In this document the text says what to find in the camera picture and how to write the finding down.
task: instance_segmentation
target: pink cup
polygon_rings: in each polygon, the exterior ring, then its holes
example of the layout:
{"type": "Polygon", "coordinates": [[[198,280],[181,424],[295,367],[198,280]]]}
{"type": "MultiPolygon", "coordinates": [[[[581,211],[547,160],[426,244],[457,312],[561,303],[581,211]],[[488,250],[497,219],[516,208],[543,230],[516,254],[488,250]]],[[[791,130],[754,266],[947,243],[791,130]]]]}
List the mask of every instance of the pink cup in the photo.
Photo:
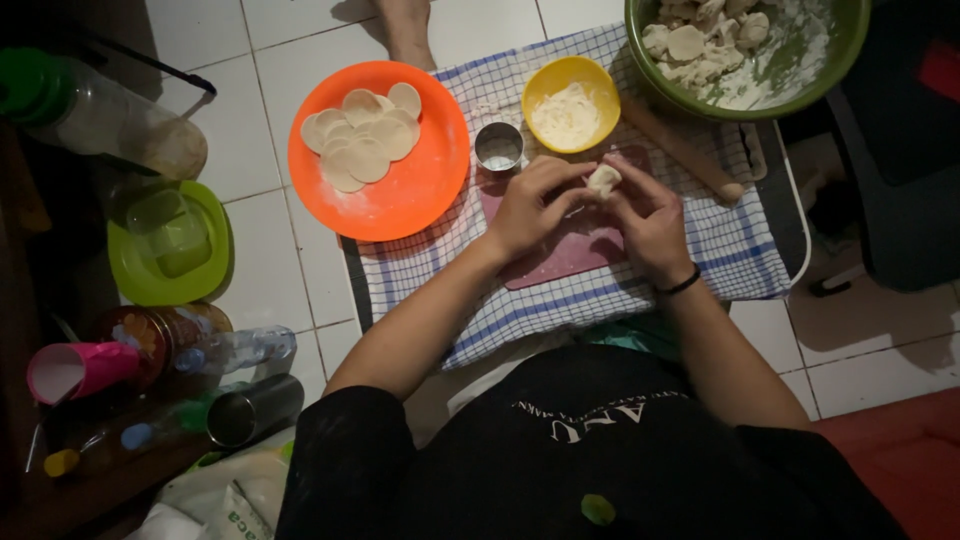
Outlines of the pink cup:
{"type": "Polygon", "coordinates": [[[70,398],[81,398],[127,379],[136,373],[140,355],[130,345],[107,343],[55,343],[36,352],[27,366],[27,385],[43,404],[55,403],[77,384],[70,398]]]}

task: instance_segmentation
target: yellow bottle cap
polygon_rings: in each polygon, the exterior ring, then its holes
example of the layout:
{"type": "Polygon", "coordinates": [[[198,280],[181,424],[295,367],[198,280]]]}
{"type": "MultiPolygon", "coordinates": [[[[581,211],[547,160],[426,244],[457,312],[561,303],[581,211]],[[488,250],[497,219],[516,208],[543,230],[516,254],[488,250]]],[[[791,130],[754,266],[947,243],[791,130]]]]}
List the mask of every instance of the yellow bottle cap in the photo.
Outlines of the yellow bottle cap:
{"type": "Polygon", "coordinates": [[[52,479],[62,477],[77,468],[80,463],[80,454],[76,450],[61,450],[50,454],[43,460],[43,470],[52,479]]]}

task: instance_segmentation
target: checkered towel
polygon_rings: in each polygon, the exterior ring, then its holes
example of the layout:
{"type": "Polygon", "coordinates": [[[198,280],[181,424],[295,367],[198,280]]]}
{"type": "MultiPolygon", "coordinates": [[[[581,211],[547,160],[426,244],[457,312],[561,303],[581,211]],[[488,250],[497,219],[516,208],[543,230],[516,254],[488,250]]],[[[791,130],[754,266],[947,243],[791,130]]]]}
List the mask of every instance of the checkered towel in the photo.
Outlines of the checkered towel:
{"type": "MultiPolygon", "coordinates": [[[[470,61],[440,70],[434,76],[460,103],[472,140],[481,127],[494,120],[521,126],[520,94],[524,83],[548,61],[569,55],[599,61],[611,71],[621,90],[633,86],[631,77],[636,75],[636,67],[622,23],[470,61]]],[[[740,126],[675,127],[719,160],[740,182],[752,179],[740,126]]],[[[528,149],[550,154],[525,125],[523,131],[528,149]]],[[[725,300],[744,300],[777,297],[787,292],[790,278],[752,184],[748,184],[746,195],[736,207],[720,206],[675,161],[622,121],[590,155],[595,157],[598,150],[632,144],[647,148],[656,178],[683,196],[690,254],[714,293],[725,300]]],[[[374,321],[426,283],[487,229],[476,186],[476,160],[472,159],[463,190],[433,225],[400,240],[358,242],[370,285],[374,321]]],[[[573,156],[571,160],[587,158],[573,156]]],[[[582,329],[651,309],[654,296],[643,277],[635,274],[629,263],[622,263],[517,291],[509,291],[498,282],[481,302],[445,354],[443,369],[465,366],[524,335],[560,328],[582,329]]]]}

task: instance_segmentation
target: hand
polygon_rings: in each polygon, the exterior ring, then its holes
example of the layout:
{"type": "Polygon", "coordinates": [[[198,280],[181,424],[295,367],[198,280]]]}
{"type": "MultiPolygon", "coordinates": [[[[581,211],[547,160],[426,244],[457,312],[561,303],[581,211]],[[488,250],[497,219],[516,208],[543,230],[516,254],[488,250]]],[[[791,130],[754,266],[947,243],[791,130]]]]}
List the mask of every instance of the hand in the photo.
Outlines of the hand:
{"type": "Polygon", "coordinates": [[[685,282],[693,275],[693,261],[686,249],[680,197],[620,156],[607,154],[603,161],[623,176],[621,189],[607,201],[607,210],[620,219],[631,260],[642,265],[660,290],[685,282]]]}
{"type": "Polygon", "coordinates": [[[542,242],[578,203],[596,200],[592,190],[575,187],[564,191],[549,206],[543,202],[543,196],[551,189],[589,175],[596,167],[594,162],[571,164],[539,156],[510,180],[500,208],[484,234],[504,263],[542,242]]]}

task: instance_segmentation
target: foot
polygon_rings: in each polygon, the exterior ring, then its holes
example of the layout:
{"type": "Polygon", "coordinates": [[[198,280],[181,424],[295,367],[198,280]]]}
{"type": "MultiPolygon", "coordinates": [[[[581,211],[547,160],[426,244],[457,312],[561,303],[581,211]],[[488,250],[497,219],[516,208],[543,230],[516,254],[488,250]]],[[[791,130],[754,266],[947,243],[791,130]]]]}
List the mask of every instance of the foot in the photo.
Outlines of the foot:
{"type": "Polygon", "coordinates": [[[424,71],[437,69],[427,42],[430,1],[371,0],[371,3],[383,19],[390,59],[409,63],[424,71]]]}

